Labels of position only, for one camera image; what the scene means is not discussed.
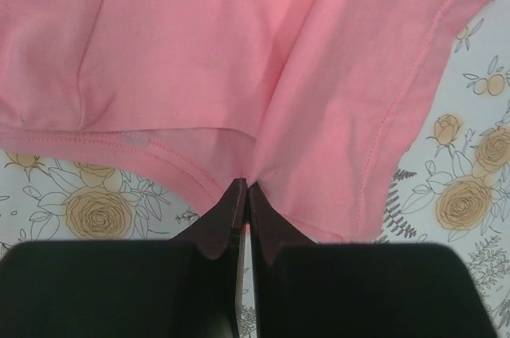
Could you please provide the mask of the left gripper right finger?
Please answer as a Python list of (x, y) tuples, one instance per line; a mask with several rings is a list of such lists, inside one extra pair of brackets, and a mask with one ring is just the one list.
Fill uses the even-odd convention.
[(260, 337), (494, 337), (463, 261), (433, 243), (319, 244), (248, 192)]

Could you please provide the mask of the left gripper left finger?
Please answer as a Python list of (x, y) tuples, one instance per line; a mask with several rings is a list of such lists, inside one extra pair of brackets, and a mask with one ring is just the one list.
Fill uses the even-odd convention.
[(168, 240), (25, 242), (1, 260), (4, 337), (236, 337), (244, 182)]

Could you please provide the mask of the pink t shirt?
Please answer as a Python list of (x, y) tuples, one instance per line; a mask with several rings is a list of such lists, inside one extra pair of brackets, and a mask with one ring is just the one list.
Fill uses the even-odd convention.
[(369, 241), (457, 34), (492, 0), (1, 0), (1, 147), (208, 211), (238, 177)]

